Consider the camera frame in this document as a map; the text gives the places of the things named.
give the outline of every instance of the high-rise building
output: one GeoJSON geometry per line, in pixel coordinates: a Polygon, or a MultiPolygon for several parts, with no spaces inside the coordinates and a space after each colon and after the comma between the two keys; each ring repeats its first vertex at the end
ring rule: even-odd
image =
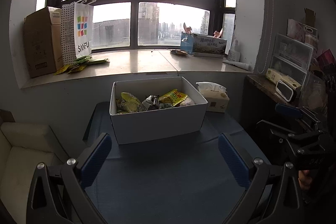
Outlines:
{"type": "Polygon", "coordinates": [[[129,45],[130,19],[107,20],[93,23],[93,48],[129,45]]]}
{"type": "Polygon", "coordinates": [[[175,25],[174,25],[174,23],[170,24],[169,30],[170,30],[170,32],[175,32],[175,25]]]}
{"type": "Polygon", "coordinates": [[[204,11],[204,16],[202,18],[201,30],[200,34],[208,34],[208,27],[209,27],[209,17],[210,13],[208,11],[204,11]]]}
{"type": "Polygon", "coordinates": [[[140,2],[138,18],[139,18],[139,22],[142,21],[142,24],[141,24],[141,27],[138,26],[138,39],[139,39],[139,42],[141,42],[142,44],[157,44],[158,43],[159,13],[160,13],[160,7],[158,7],[157,3],[140,2]]]}
{"type": "Polygon", "coordinates": [[[168,23],[163,22],[161,24],[161,30],[162,30],[162,32],[168,32],[168,23]]]}

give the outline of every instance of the shopping bag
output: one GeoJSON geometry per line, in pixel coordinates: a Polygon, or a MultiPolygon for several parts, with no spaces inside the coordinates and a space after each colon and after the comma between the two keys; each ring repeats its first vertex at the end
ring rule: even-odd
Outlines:
{"type": "Polygon", "coordinates": [[[96,0],[79,0],[62,5],[61,44],[65,65],[91,54],[93,6],[96,0]]]}

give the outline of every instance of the beige sofa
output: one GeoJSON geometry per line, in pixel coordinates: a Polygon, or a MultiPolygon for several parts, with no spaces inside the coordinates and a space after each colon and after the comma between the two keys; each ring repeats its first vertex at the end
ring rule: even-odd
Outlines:
{"type": "Polygon", "coordinates": [[[36,165],[58,165],[68,156],[49,126],[4,122],[0,129],[0,199],[16,223],[25,224],[36,165]]]}

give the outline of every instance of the metal bolt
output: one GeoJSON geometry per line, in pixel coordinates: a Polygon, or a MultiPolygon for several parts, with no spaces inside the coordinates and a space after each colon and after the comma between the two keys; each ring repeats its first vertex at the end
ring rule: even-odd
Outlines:
{"type": "Polygon", "coordinates": [[[67,165],[74,165],[75,163],[76,163],[76,159],[71,158],[67,160],[67,165]]]}
{"type": "Polygon", "coordinates": [[[43,162],[40,162],[40,163],[37,165],[37,168],[38,168],[38,169],[42,169],[42,168],[44,168],[44,163],[43,163],[43,162]]]}
{"type": "Polygon", "coordinates": [[[292,169],[294,167],[293,163],[291,162],[286,162],[286,167],[289,168],[289,169],[292,169]]]}
{"type": "Polygon", "coordinates": [[[264,161],[263,161],[261,158],[255,158],[255,159],[254,159],[254,163],[255,163],[255,164],[262,165],[263,162],[264,162],[264,161]]]}

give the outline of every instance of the dark blue table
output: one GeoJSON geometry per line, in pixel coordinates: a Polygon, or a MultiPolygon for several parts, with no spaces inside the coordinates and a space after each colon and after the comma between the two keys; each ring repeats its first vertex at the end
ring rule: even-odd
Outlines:
{"type": "Polygon", "coordinates": [[[227,113],[206,112],[199,132],[118,145],[109,106],[109,102],[96,106],[87,143],[105,132],[111,135],[112,149],[86,189],[108,223],[222,223],[245,189],[238,186],[218,151],[221,133],[229,133],[231,142],[253,158],[268,162],[227,113]]]}

